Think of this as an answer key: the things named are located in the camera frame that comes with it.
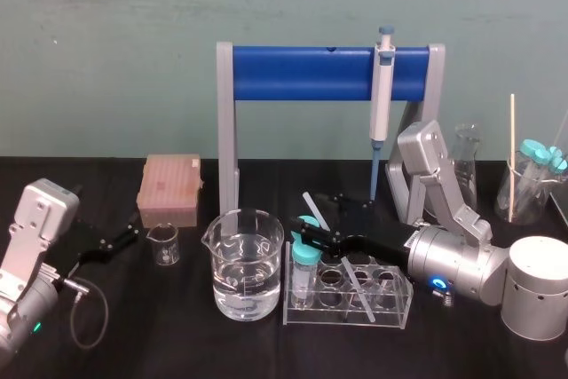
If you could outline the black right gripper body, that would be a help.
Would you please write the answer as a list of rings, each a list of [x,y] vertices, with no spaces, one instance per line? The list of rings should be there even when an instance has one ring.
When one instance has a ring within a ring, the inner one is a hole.
[[[406,265],[410,253],[406,243],[415,232],[412,225],[369,220],[354,238],[353,248],[388,265]]]

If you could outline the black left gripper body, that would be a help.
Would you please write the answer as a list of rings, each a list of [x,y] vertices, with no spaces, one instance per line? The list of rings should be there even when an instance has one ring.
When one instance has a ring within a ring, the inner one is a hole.
[[[47,265],[54,267],[58,280],[69,279],[87,264],[108,264],[111,249],[107,237],[94,225],[77,219],[47,252]]]

